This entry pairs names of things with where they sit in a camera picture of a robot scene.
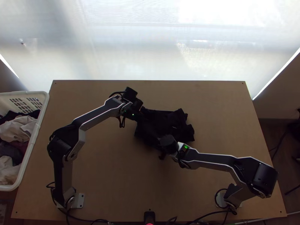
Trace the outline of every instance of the clothes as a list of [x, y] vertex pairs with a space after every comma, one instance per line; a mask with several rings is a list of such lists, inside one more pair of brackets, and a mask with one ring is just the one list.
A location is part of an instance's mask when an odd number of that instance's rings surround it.
[[26, 142], [12, 141], [9, 144], [19, 149], [23, 156], [25, 155], [26, 149], [28, 147], [28, 141]]
[[30, 112], [28, 114], [25, 114], [25, 113], [22, 113], [22, 112], [13, 112], [13, 111], [8, 111], [8, 113], [2, 117], [0, 119], [0, 125], [1, 124], [4, 124], [6, 121], [11, 121], [13, 120], [14, 118], [16, 118], [17, 116], [30, 116], [32, 118], [35, 118], [37, 119], [39, 117], [39, 113], [40, 113], [40, 110], [35, 110], [33, 112]]
[[37, 119], [30, 116], [17, 116], [0, 125], [0, 138], [4, 141], [29, 141]]
[[182, 109], [171, 112], [142, 107], [140, 112], [143, 114], [143, 119], [138, 121], [134, 136], [143, 139], [146, 145], [163, 152], [159, 139], [167, 134], [183, 143], [195, 140], [195, 131], [192, 125], [186, 124], [188, 115]]
[[12, 158], [9, 156], [0, 157], [0, 185], [12, 185], [16, 182], [21, 164], [12, 165]]
[[0, 143], [0, 157], [9, 156], [12, 158], [13, 166], [19, 165], [23, 160], [23, 155], [16, 147], [10, 145], [6, 141]]

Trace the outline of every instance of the white wall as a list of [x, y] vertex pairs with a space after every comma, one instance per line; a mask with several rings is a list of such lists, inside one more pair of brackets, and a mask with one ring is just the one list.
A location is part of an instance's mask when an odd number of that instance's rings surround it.
[[300, 55], [253, 101], [257, 116], [297, 119], [300, 108]]
[[0, 60], [0, 92], [26, 91], [20, 79]]

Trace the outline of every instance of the metal bracket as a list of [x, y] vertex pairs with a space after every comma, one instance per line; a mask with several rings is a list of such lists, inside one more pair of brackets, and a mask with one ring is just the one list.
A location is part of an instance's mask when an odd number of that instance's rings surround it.
[[227, 205], [229, 205], [229, 207], [233, 210], [233, 211], [236, 211], [236, 208], [234, 207], [234, 205], [231, 205], [229, 202], [226, 202], [224, 200], [224, 195], [225, 195], [226, 191], [220, 191], [218, 194], [217, 194], [217, 198], [216, 198], [216, 201], [217, 203], [219, 204], [219, 206], [221, 207], [226, 207]]
[[[83, 202], [84, 202], [84, 194], [76, 193], [74, 202], [70, 208], [71, 209], [81, 209], [81, 208], [83, 208]], [[63, 207], [60, 204], [57, 204], [57, 208], [63, 208]]]

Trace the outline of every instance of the wire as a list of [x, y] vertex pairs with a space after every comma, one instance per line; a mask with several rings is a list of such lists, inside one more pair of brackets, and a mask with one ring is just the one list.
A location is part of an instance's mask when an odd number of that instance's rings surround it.
[[274, 149], [276, 149], [276, 147], [274, 147], [274, 148], [270, 149], [270, 150], [269, 150], [269, 152], [270, 152], [270, 151], [273, 151]]
[[278, 145], [276, 146], [276, 150], [275, 150], [275, 152], [274, 152], [273, 156], [271, 157], [271, 160], [273, 160], [273, 159], [274, 159], [274, 157], [275, 157], [276, 153], [277, 153], [277, 152], [278, 152], [278, 150], [279, 150], [279, 147], [280, 147], [280, 145], [281, 145], [282, 141], [284, 140], [284, 137], [285, 137], [287, 134], [288, 134], [288, 131], [285, 131], [285, 132], [283, 133], [283, 135], [281, 136], [281, 138], [280, 138], [280, 140], [279, 140], [279, 142], [278, 142]]
[[116, 91], [116, 92], [112, 93], [109, 97], [116, 95], [116, 94], [123, 94], [123, 93], [126, 93], [126, 91]]
[[226, 205], [225, 207], [221, 207], [221, 206], [218, 204], [218, 202], [217, 202], [217, 196], [218, 196], [218, 193], [221, 192], [221, 191], [226, 191], [226, 190], [227, 190], [227, 188], [222, 188], [222, 189], [218, 190], [218, 191], [216, 192], [216, 194], [214, 195], [214, 202], [215, 202], [216, 205], [217, 205], [219, 208], [221, 208], [221, 209], [226, 209], [226, 208], [229, 207], [229, 205]]
[[[56, 202], [54, 201], [54, 198], [53, 198], [53, 195], [52, 195], [52, 191], [54, 190], [55, 187], [53, 186], [50, 186], [51, 184], [54, 184], [55, 182], [51, 182], [49, 184], [46, 185], [46, 188], [50, 188], [50, 193], [51, 193], [51, 198], [52, 198], [52, 201], [54, 203], [54, 205], [57, 205]], [[77, 218], [75, 216], [72, 216], [69, 214], [69, 211], [70, 209], [65, 212], [63, 211], [62, 209], [58, 208], [59, 211], [61, 211], [63, 214], [66, 215], [66, 221], [67, 221], [67, 224], [70, 225], [70, 222], [69, 222], [69, 217], [70, 218], [73, 218], [73, 219], [76, 219], [78, 221], [83, 221], [83, 222], [91, 222], [91, 225], [94, 224], [94, 223], [107, 223], [107, 224], [113, 224], [111, 223], [110, 221], [106, 220], [106, 219], [96, 219], [96, 220], [88, 220], [88, 219], [80, 219], [80, 218]]]
[[207, 216], [210, 216], [210, 215], [213, 215], [213, 214], [217, 214], [217, 213], [228, 213], [228, 210], [216, 211], [216, 212], [205, 214], [204, 216], [201, 216], [201, 217], [199, 217], [199, 218], [197, 218], [197, 219], [195, 219], [195, 220], [193, 220], [191, 222], [187, 222], [185, 225], [190, 225], [190, 224], [193, 224], [193, 223], [199, 223], [200, 219], [203, 219], [203, 218], [205, 218]]
[[177, 220], [177, 216], [172, 217], [171, 219], [169, 219], [169, 220], [166, 222], [166, 225], [173, 225], [173, 224], [176, 222], [176, 220]]
[[227, 210], [227, 213], [226, 213], [226, 215], [225, 215], [225, 218], [224, 218], [224, 220], [223, 220], [223, 223], [222, 223], [222, 225], [224, 225], [224, 224], [225, 224], [225, 222], [226, 222], [226, 219], [227, 219], [227, 216], [228, 216], [228, 213], [229, 213], [229, 210]]
[[66, 213], [66, 221], [67, 221], [68, 225], [70, 225], [70, 222], [69, 222], [69, 212], [70, 212], [70, 210], [68, 210], [67, 213]]

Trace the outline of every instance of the floor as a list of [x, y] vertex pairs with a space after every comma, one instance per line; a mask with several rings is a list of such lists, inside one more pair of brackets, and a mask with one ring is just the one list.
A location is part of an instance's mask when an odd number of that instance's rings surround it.
[[[261, 128], [267, 143], [268, 149], [274, 148], [282, 134], [285, 132], [285, 124], [274, 120], [261, 120]], [[288, 134], [283, 140], [281, 147], [274, 157], [273, 165], [279, 172], [279, 186], [282, 192], [283, 200], [287, 213], [293, 213], [300, 211], [300, 188], [284, 195], [284, 193], [293, 187], [300, 184], [300, 164], [297, 164], [293, 159], [292, 155], [300, 153], [300, 143], [297, 142], [293, 137]], [[65, 225], [65, 221], [53, 222], [53, 221], [40, 221], [40, 220], [22, 220], [10, 218], [14, 199], [17, 190], [13, 192], [0, 192], [0, 204], [6, 204], [6, 215], [4, 219], [4, 225]], [[71, 221], [72, 225], [83, 225], [90, 223], [82, 223], [77, 221]], [[274, 218], [259, 222], [248, 223], [251, 225], [294, 225], [300, 224], [300, 213], [293, 214], [288, 217]]]

